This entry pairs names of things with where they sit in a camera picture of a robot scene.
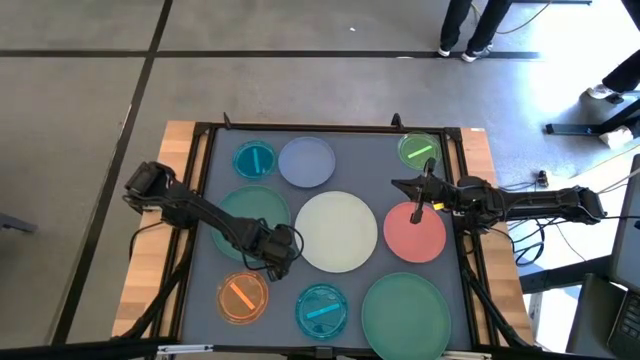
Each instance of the computer screen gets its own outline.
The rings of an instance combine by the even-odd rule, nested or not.
[[[634,156],[631,171],[640,168]],[[640,216],[640,174],[629,179],[620,216]],[[640,292],[640,219],[620,220],[611,253],[611,278]]]

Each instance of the white plate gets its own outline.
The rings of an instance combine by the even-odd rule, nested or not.
[[[300,209],[295,228],[304,237],[302,256],[330,273],[351,271],[373,253],[378,225],[371,209],[359,198],[342,191],[314,196]],[[296,237],[300,248],[300,239]]]

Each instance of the petri dish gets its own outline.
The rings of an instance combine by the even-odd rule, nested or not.
[[[218,287],[218,312],[231,324],[251,324],[262,315],[268,302],[267,283],[255,272],[230,274]]]
[[[242,144],[233,155],[233,168],[247,179],[259,180],[273,173],[276,152],[264,141],[254,140]]]
[[[303,333],[316,340],[329,340],[347,324],[347,299],[335,287],[313,285],[296,303],[296,321]]]
[[[365,337],[384,360],[435,360],[451,337],[451,315],[440,291],[410,273],[389,274],[362,304]]]
[[[315,137],[291,140],[280,151],[278,168],[292,185],[312,188],[327,181],[336,168],[331,146]]]
[[[401,259],[425,263],[442,253],[447,233],[440,216],[428,205],[422,207],[422,221],[412,224],[415,208],[415,203],[404,202],[391,209],[384,219],[384,239]]]
[[[398,142],[398,156],[408,167],[422,171],[429,158],[440,161],[440,142],[429,134],[411,132]]]
[[[250,219],[265,219],[269,228],[277,224],[291,223],[291,213],[287,202],[277,192],[265,186],[249,185],[229,193],[218,205],[232,216]],[[211,236],[223,254],[237,261],[242,261],[242,254],[229,243],[222,233],[211,229]],[[247,256],[248,262],[257,262]]]
[[[378,225],[371,209],[354,195],[329,191],[312,197],[296,217],[295,228],[304,237],[304,257],[316,268],[351,271],[373,253]],[[302,243],[296,234],[296,245]]]

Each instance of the gray floor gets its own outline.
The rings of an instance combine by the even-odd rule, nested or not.
[[[433,50],[446,3],[182,0],[161,48]],[[531,27],[496,37],[497,49],[540,51],[549,55],[544,61],[157,60],[70,339],[110,334],[139,221],[119,195],[140,161],[156,157],[167,120],[219,121],[226,111],[233,121],[383,125],[399,112],[411,125],[487,128],[503,184],[540,169],[575,175],[615,152],[597,139],[551,137],[542,128],[551,121],[598,121],[619,109],[580,95],[638,43],[624,10],[609,3],[552,5]],[[146,49],[161,6],[158,0],[6,0],[0,48]],[[503,27],[536,9],[514,5]],[[558,19],[568,11],[580,16],[565,38]],[[590,33],[594,19],[598,32]],[[620,29],[629,37],[618,41]],[[616,45],[605,46],[605,39]],[[568,49],[580,46],[588,52],[568,57]],[[40,226],[34,235],[0,233],[0,347],[47,341],[141,64],[0,60],[0,211]]]

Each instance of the gray tabletop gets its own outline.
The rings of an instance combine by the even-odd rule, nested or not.
[[[336,169],[326,183],[312,189],[301,189],[289,184],[277,172],[260,181],[249,181],[234,171],[233,154],[243,143],[263,140],[279,152],[290,140],[299,136],[319,137],[335,152]],[[469,350],[471,341],[450,215],[439,212],[447,229],[447,242],[443,252],[432,262],[405,262],[391,252],[384,240],[382,226],[386,214],[393,206],[408,200],[391,185],[391,179],[411,179],[419,175],[418,171],[408,168],[399,159],[397,145],[400,138],[401,135],[391,134],[218,130],[204,194],[208,201],[217,204],[229,192],[242,186],[267,186],[287,201],[294,224],[302,205],[313,196],[326,191],[344,191],[357,196],[369,206],[377,221],[378,241],[371,257],[362,266],[347,273],[323,272],[304,258],[295,261],[289,275],[268,284],[269,304],[264,314],[250,325],[237,326],[225,322],[218,314],[216,291],[226,275],[244,271],[244,266],[222,254],[211,238],[211,228],[201,223],[186,295],[183,343],[370,348],[361,321],[361,305],[367,290],[387,274],[410,272],[431,281],[447,301],[452,320],[448,349]],[[436,175],[444,178],[442,161],[438,163]],[[348,301],[349,316],[345,330],[328,342],[305,336],[294,318],[298,296],[316,283],[336,286]]]

